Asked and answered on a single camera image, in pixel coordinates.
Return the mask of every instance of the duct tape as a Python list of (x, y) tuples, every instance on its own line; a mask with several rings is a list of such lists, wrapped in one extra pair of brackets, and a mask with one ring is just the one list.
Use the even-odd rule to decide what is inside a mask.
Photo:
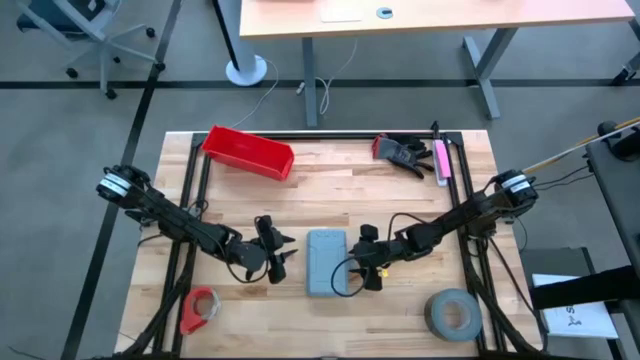
[[(202, 313), (197, 310), (197, 302), (211, 300), (211, 308)], [(199, 286), (192, 289), (184, 300), (182, 310), (182, 320), (180, 321), (180, 332), (182, 335), (193, 334), (194, 331), (203, 327), (208, 321), (220, 311), (220, 298), (210, 287)]]
[[(460, 313), (457, 326), (447, 323), (448, 306), (457, 308)], [(443, 290), (429, 298), (424, 307), (424, 319), (429, 330), (446, 341), (471, 341), (482, 329), (482, 312), (478, 302), (471, 294), (460, 289)]]

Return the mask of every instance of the white cable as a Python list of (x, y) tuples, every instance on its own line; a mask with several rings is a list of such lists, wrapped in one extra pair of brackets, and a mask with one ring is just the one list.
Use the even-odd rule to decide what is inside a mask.
[(329, 88), (331, 87), (331, 83), (333, 82), (333, 80), (335, 80), (336, 76), (340, 75), (340, 73), (344, 69), (346, 69), (347, 66), (349, 66), (353, 58), (356, 56), (356, 50), (358, 50), (358, 39), (356, 39), (356, 41), (353, 43), (353, 50), (351, 51), (351, 56), (349, 57), (349, 60), (347, 60), (347, 62), (344, 63), (344, 65), (342, 65), (342, 67), (340, 68), (340, 70), (338, 70), (338, 72), (336, 72), (335, 74), (333, 74), (333, 76), (331, 76), (331, 78), (329, 78), (328, 82), (325, 82), (323, 79), (316, 77), (316, 79), (320, 80), (320, 82), (324, 86), (324, 95), (322, 96), (322, 101), (320, 102), (320, 115), (324, 115), (327, 112), (327, 110), (329, 110)]
[(269, 91), (267, 91), (264, 95), (262, 95), (262, 97), (260, 98), (260, 100), (258, 100), (258, 103), (256, 104), (256, 106), (253, 108), (253, 110), (251, 110), (250, 113), (247, 114), (247, 116), (245, 116), (244, 118), (242, 118), (242, 120), (238, 121), (237, 123), (231, 125), (231, 128), (235, 128), (236, 126), (242, 124), (245, 120), (247, 120), (248, 118), (250, 118), (253, 114), (255, 114), (256, 111), (258, 111), (258, 108), (260, 107), (260, 105), (262, 105), (262, 102), (264, 101), (264, 99), (267, 98), (267, 96), (269, 96), (269, 94), (271, 94), (271, 92), (273, 91), (273, 89), (276, 88), (276, 86), (278, 86), (278, 81), (280, 81), (280, 72), (278, 72), (278, 67), (276, 66), (276, 64), (274, 64), (273, 62), (271, 62), (271, 60), (267, 60), (264, 59), (264, 61), (268, 62), (269, 64), (271, 64), (271, 66), (273, 66), (274, 70), (276, 71), (276, 82), (273, 83), (273, 86), (271, 86), (271, 88), (269, 89)]

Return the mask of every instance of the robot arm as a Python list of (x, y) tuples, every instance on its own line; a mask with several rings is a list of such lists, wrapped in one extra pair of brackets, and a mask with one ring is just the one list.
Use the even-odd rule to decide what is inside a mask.
[[(485, 190), (495, 183), (495, 192)], [(495, 221), (501, 217), (517, 217), (528, 211), (538, 194), (530, 180), (520, 171), (510, 170), (491, 179), (489, 184), (474, 193), (460, 206), (441, 215), (432, 222), (420, 222), (394, 233), (394, 240), (378, 240), (378, 230), (363, 225), (361, 236), (349, 251), (360, 265), (350, 270), (362, 276), (364, 289), (382, 290), (378, 268), (386, 268), (399, 260), (413, 261), (429, 255), (442, 238), (463, 226), (471, 237), (486, 238), (495, 234)]]
[(284, 258), (292, 252), (275, 255), (275, 251), (293, 239), (280, 234), (269, 216), (255, 219), (258, 238), (242, 241), (238, 231), (223, 224), (202, 222), (167, 200), (162, 192), (151, 186), (149, 175), (142, 170), (116, 165), (104, 171), (105, 177), (96, 189), (98, 195), (125, 209), (125, 214), (138, 223), (157, 221), (160, 232), (169, 239), (193, 242), (218, 260), (244, 267), (247, 281), (267, 260), (271, 265), (271, 283), (276, 284), (286, 276)]

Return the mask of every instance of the red plastic bin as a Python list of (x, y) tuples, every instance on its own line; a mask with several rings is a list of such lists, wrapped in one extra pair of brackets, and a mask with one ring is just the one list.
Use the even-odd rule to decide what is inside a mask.
[(214, 126), (202, 149), (219, 163), (284, 181), (291, 172), (291, 146), (241, 131)]

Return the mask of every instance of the wooden table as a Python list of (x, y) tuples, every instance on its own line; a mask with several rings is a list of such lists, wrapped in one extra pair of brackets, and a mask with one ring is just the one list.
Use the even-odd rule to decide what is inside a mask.
[[(359, 21), (323, 22), (322, 12), (353, 3)], [(390, 19), (377, 10), (389, 7)], [(242, 0), (240, 36), (246, 39), (303, 38), (307, 125), (317, 125), (312, 37), (356, 36), (406, 31), (497, 28), (484, 54), (471, 37), (463, 46), (480, 85), (487, 115), (500, 117), (489, 80), (493, 68), (519, 27), (629, 21), (634, 13), (625, 0)]]
[[(484, 130), (462, 133), (473, 185), (480, 189), (496, 173), (489, 138)], [(176, 203), (184, 181), (191, 136), (191, 132), (166, 134), (155, 178), (155, 187)], [(390, 276), (384, 279), (381, 292), (363, 291), (350, 299), (310, 298), (305, 293), (305, 242), (310, 229), (345, 229), (350, 248), (358, 239), (361, 224), (373, 224), (381, 234), (386, 234), (389, 218), (395, 212), (406, 211), (429, 220), (450, 210), (448, 189), (438, 187), (433, 176), (419, 180), (386, 161), (373, 160), (370, 140), (288, 143), (294, 149), (295, 163), (286, 182), (215, 162), (211, 164), (206, 196), (210, 207), (204, 214), (205, 221), (222, 222), (250, 239), (255, 235), (254, 216), (269, 214), (283, 234), (296, 239), (283, 250), (297, 248), (299, 251), (287, 259), (287, 277), (278, 285), (269, 284), (267, 279), (254, 285), (239, 284), (222, 262), (199, 252), (193, 285), (212, 286), (221, 297), (222, 308), (212, 322), (185, 337), (182, 356), (475, 355), (475, 342), (442, 341), (427, 330), (423, 319), (424, 304), (432, 294), (446, 288), (465, 288), (454, 233), (447, 235), (431, 255), (414, 262), (395, 263), (389, 269)], [(200, 176), (199, 164), (203, 159), (201, 151), (195, 179)], [(454, 161), (454, 171), (460, 179), (457, 161)], [(196, 188), (194, 184), (192, 200)], [(461, 184), (458, 190), (464, 199)], [(399, 217), (394, 227), (412, 223), (411, 219)], [(143, 236), (157, 231), (146, 230)], [(520, 286), (526, 289), (511, 226), (499, 224), (495, 241)], [(128, 337), (136, 337), (159, 307), (169, 248), (170, 241), (165, 238), (149, 241), (139, 248), (117, 351), (132, 343)], [(490, 250), (488, 255), (500, 306), (525, 338), (539, 346), (534, 318), (518, 298), (496, 254)], [(234, 268), (243, 274), (240, 268)], [(484, 311), (484, 329), (489, 346), (493, 347), (487, 314)], [(169, 321), (167, 339), (172, 338), (172, 321)]]

